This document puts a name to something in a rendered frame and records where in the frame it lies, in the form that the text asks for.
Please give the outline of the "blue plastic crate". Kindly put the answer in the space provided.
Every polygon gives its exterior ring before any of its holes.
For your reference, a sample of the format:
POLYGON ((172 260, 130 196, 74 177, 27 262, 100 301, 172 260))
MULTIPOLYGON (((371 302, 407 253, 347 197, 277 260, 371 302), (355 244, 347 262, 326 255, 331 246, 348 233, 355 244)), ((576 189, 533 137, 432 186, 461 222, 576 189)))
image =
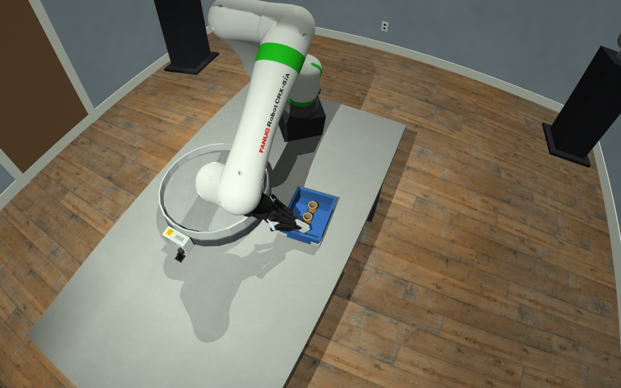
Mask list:
POLYGON ((296 216, 297 219, 302 222, 303 214, 311 213, 312 223, 309 224, 310 230, 307 231, 307 233, 300 233, 300 231, 295 229, 290 232, 279 231, 279 235, 292 238, 293 240, 303 241, 311 246, 320 248, 322 237, 325 234, 326 226, 332 214, 331 212, 334 212, 336 207, 336 201, 337 197, 298 186, 287 208, 294 213, 294 217, 296 216), (318 205, 318 209, 315 213, 309 212, 308 209, 308 204, 312 201, 317 202, 318 205))

